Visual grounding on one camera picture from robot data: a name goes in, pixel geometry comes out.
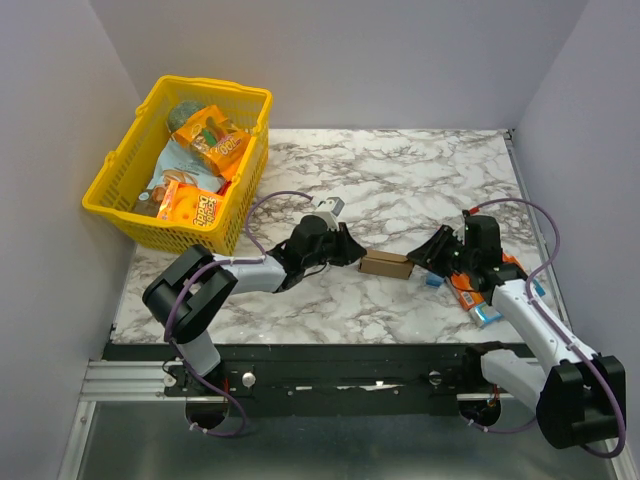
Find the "brown cardboard paper box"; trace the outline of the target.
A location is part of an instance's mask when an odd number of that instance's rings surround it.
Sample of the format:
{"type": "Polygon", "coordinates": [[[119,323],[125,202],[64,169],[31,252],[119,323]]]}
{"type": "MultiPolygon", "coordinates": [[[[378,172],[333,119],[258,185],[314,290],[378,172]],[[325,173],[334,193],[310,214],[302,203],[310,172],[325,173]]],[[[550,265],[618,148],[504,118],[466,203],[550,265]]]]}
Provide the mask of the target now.
{"type": "Polygon", "coordinates": [[[406,256],[368,249],[360,259],[358,271],[364,274],[408,280],[414,263],[406,256]]]}

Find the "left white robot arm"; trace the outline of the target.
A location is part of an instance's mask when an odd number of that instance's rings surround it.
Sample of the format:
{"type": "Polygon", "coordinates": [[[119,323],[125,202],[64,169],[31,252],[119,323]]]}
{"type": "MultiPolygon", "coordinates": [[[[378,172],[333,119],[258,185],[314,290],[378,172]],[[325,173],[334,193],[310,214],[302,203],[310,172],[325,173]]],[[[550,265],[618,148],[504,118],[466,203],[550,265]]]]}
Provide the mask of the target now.
{"type": "Polygon", "coordinates": [[[230,257],[193,245],[142,294],[143,304],[164,326],[165,341],[190,366],[187,382],[201,395],[222,380],[221,356],[208,327],[228,297],[280,293],[299,284],[316,266],[349,266],[366,255],[345,223],[331,229],[318,215],[306,215],[289,238],[259,257],[230,257]]]}

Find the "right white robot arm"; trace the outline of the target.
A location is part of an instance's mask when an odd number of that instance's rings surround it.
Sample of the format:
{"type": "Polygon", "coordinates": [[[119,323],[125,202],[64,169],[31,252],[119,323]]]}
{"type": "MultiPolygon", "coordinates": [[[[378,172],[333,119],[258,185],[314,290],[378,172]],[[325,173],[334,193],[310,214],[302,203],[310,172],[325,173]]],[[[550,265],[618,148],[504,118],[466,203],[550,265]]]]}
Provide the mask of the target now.
{"type": "Polygon", "coordinates": [[[556,449],[617,439],[612,453],[621,453],[626,442],[622,363],[583,343],[546,306],[532,276],[504,254],[495,218],[467,213],[460,230],[441,226],[407,257],[442,278],[466,276],[537,359],[532,366],[497,344],[475,347],[459,370],[467,389],[480,392],[491,384],[505,389],[534,413],[556,449]]]}

